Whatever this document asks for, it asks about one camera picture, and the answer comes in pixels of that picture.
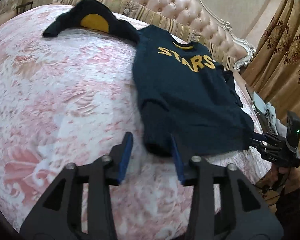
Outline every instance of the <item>navy blue t-shirt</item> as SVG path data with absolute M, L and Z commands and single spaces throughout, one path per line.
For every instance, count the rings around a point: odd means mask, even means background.
M 248 149 L 254 131 L 231 71 L 200 43 L 180 44 L 166 30 L 139 31 L 133 63 L 146 148 L 170 156 L 171 134 L 196 154 Z

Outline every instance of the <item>blue gripper pad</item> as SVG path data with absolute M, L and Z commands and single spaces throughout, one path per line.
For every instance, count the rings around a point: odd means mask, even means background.
M 123 146 L 124 149 L 122 151 L 121 160 L 118 163 L 119 171 L 118 171 L 117 181 L 119 184 L 124 180 L 124 177 L 126 176 L 126 172 L 127 172 L 127 168 L 131 156 L 131 151 L 133 146 L 133 135 L 131 132 L 125 133 L 121 146 Z
M 184 185 L 186 179 L 183 170 L 183 162 L 181 160 L 181 156 L 178 151 L 176 140 L 172 135 L 171 135 L 171 141 L 172 141 L 172 157 L 173 157 L 174 165 L 176 167 L 178 180 L 181 182 L 182 185 Z

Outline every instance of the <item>human hand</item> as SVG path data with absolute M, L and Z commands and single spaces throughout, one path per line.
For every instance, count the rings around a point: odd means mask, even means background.
M 289 173 L 288 178 L 284 184 L 284 193 L 285 194 L 288 194 L 288 193 L 300 188 L 300 167 L 299 168 L 279 167 L 279 169 L 278 169 L 277 165 L 272 164 L 271 169 L 266 174 L 266 178 L 268 179 L 269 184 L 270 184 L 269 186 L 272 186 L 278 180 L 278 173 L 281 173 L 281 174 Z

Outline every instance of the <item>screw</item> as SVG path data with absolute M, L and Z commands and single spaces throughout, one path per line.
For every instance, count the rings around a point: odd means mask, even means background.
M 233 163 L 230 163 L 227 167 L 231 171 L 236 171 L 238 169 L 238 167 Z
M 75 165 L 75 163 L 68 163 L 66 165 L 66 169 L 67 170 L 73 170 L 77 165 Z
M 112 160 L 110 155 L 103 155 L 101 158 L 102 158 L 102 161 L 105 163 L 110 162 Z
M 201 161 L 201 157 L 200 156 L 197 156 L 197 155 L 193 155 L 191 157 L 191 161 L 193 161 L 194 163 L 198 163 Z

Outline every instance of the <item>yellow lettering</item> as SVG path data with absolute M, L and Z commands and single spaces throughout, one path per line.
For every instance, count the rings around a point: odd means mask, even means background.
M 176 60 L 178 60 L 179 62 L 181 62 L 180 61 L 180 55 L 178 54 L 178 53 L 176 53 L 176 52 L 174 52 L 173 50 L 171 50 L 171 52 L 173 53 L 173 55 L 176 57 Z
M 204 65 L 202 64 L 202 57 L 200 55 L 194 56 L 191 59 L 192 67 L 194 69 L 194 72 L 198 72 L 198 67 L 204 68 Z
M 214 63 L 213 63 L 213 60 L 212 58 L 210 58 L 208 55 L 204 55 L 203 56 L 204 60 L 207 61 L 208 63 L 205 63 L 205 65 L 211 69 L 214 69 L 216 68 Z
M 170 53 L 170 50 L 166 49 L 166 48 L 158 48 L 159 50 L 161 51 L 158 51 L 158 53 L 160 54 L 164 54 L 164 55 L 167 55 L 167 56 L 172 56 L 171 53 Z
M 190 64 L 184 58 L 182 58 L 182 64 L 188 66 L 193 71 L 193 69 L 190 66 Z

